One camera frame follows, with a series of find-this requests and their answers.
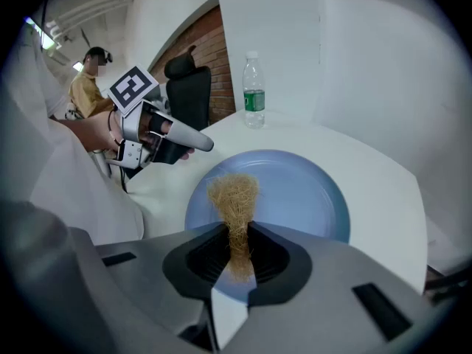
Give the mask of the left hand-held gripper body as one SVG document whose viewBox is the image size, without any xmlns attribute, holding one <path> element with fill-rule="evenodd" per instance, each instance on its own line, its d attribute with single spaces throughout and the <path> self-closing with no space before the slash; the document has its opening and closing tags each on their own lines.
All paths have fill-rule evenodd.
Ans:
<svg viewBox="0 0 472 354">
<path fill-rule="evenodd" d="M 142 129 L 141 119 L 155 114 L 157 122 L 172 118 L 167 109 L 168 100 L 161 96 L 159 83 L 141 66 L 134 66 L 108 89 L 119 120 L 122 141 L 113 159 L 106 163 L 121 168 L 147 167 L 151 162 L 173 163 L 173 144 L 164 133 Z"/>
</svg>

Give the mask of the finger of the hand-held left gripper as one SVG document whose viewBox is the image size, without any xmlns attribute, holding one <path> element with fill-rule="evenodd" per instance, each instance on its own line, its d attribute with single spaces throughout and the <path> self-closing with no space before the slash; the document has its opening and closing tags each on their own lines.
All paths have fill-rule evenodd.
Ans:
<svg viewBox="0 0 472 354">
<path fill-rule="evenodd" d="M 153 111 L 152 114 L 159 114 L 172 122 L 170 131 L 161 138 L 204 152 L 210 152 L 213 149 L 214 142 L 207 135 L 161 111 Z"/>
<path fill-rule="evenodd" d="M 151 161 L 153 163 L 175 164 L 190 150 L 190 147 L 161 139 Z"/>
</svg>

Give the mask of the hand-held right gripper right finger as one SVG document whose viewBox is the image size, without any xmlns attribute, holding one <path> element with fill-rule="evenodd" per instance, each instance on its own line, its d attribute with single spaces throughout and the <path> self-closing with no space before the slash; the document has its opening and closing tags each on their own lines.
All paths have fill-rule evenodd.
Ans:
<svg viewBox="0 0 472 354">
<path fill-rule="evenodd" d="M 253 223 L 249 247 L 257 285 L 223 354 L 378 353 L 430 311 L 409 284 L 346 243 Z"/>
</svg>

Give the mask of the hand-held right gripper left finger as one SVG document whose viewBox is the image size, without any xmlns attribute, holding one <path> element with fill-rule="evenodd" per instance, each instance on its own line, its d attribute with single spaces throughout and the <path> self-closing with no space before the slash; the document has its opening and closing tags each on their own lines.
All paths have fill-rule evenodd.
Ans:
<svg viewBox="0 0 472 354">
<path fill-rule="evenodd" d="M 71 234 L 118 350 L 219 349 L 211 292 L 227 264 L 224 225 L 101 246 L 82 229 Z"/>
</svg>

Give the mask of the straw fibre bundle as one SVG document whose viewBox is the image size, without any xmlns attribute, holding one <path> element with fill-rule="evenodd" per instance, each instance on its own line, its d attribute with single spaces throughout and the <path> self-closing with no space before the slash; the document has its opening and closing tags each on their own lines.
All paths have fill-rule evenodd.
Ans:
<svg viewBox="0 0 472 354">
<path fill-rule="evenodd" d="M 259 182 L 249 174 L 227 173 L 213 178 L 206 193 L 228 229 L 232 279 L 247 283 L 254 274 L 248 230 L 255 213 Z"/>
</svg>

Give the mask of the big blue plate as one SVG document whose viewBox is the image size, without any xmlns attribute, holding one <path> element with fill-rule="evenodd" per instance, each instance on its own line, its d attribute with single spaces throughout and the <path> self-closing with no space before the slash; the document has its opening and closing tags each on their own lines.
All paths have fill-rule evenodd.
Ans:
<svg viewBox="0 0 472 354">
<path fill-rule="evenodd" d="M 246 305 L 274 305 L 293 298 L 307 283 L 313 268 L 308 254 L 289 243 L 283 234 L 294 230 L 342 243 L 350 239 L 350 216 L 335 181 L 318 165 L 281 150 L 255 150 L 232 156 L 213 167 L 200 180 L 187 205 L 187 230 L 218 222 L 220 217 L 207 196 L 218 177 L 244 173 L 259 184 L 255 223 L 249 229 L 251 269 L 224 269 L 214 290 Z"/>
</svg>

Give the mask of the person's left forearm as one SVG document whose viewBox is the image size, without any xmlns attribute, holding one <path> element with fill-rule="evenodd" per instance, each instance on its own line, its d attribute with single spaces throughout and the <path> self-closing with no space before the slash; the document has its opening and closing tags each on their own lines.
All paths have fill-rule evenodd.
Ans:
<svg viewBox="0 0 472 354">
<path fill-rule="evenodd" d="M 114 111 L 102 112 L 79 120 L 57 120 L 79 139 L 87 152 L 119 150 L 122 132 Z"/>
</svg>

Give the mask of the person's left hand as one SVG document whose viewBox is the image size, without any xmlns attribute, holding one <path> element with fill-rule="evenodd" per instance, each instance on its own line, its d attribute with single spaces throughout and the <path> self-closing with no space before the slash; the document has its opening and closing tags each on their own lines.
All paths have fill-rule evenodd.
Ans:
<svg viewBox="0 0 472 354">
<path fill-rule="evenodd" d="M 145 112 L 139 123 L 139 139 L 142 142 L 153 143 L 170 131 L 172 122 L 159 114 Z"/>
</svg>

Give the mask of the black high-back office chair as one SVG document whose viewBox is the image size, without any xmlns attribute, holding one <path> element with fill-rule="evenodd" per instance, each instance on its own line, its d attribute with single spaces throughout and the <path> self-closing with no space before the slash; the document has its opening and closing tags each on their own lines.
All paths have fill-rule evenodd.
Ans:
<svg viewBox="0 0 472 354">
<path fill-rule="evenodd" d="M 211 71 L 208 66 L 195 65 L 192 52 L 196 46 L 171 60 L 164 67 L 166 92 L 171 115 L 184 124 L 201 131 L 209 126 Z"/>
</svg>

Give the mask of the clear water bottle green label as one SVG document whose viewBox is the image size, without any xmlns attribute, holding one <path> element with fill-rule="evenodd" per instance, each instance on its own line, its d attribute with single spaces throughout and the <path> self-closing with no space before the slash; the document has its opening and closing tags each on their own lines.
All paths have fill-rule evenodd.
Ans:
<svg viewBox="0 0 472 354">
<path fill-rule="evenodd" d="M 243 98 L 246 125 L 253 129 L 262 128 L 265 124 L 265 80 L 256 51 L 246 53 Z"/>
</svg>

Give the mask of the person's white shirt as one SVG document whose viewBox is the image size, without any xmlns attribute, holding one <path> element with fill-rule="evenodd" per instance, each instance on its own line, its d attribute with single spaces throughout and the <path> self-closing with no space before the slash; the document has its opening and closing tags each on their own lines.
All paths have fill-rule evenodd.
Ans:
<svg viewBox="0 0 472 354">
<path fill-rule="evenodd" d="M 39 34 L 24 25 L 0 70 L 0 199 L 48 210 L 97 245 L 141 239 L 139 207 L 57 122 L 65 102 Z"/>
</svg>

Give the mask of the ceiling light panel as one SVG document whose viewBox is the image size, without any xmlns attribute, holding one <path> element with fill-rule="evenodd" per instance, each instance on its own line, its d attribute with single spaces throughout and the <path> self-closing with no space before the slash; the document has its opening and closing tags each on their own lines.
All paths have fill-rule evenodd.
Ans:
<svg viewBox="0 0 472 354">
<path fill-rule="evenodd" d="M 49 37 L 32 18 L 27 16 L 24 18 L 24 20 L 39 34 L 40 45 L 42 49 L 49 50 L 56 46 L 55 41 Z"/>
</svg>

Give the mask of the white desk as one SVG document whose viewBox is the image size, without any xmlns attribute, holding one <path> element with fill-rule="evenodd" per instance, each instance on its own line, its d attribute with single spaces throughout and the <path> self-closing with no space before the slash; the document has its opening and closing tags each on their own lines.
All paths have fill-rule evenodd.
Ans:
<svg viewBox="0 0 472 354">
<path fill-rule="evenodd" d="M 173 165 L 153 164 L 127 184 L 150 237 L 184 228 L 198 182 L 238 153 L 269 149 L 295 153 L 319 165 L 338 185 L 350 215 L 350 244 L 388 268 L 417 292 L 427 269 L 427 229 L 415 176 L 381 152 L 329 128 L 270 111 L 265 127 L 251 129 L 238 111 L 209 126 L 212 151 Z"/>
</svg>

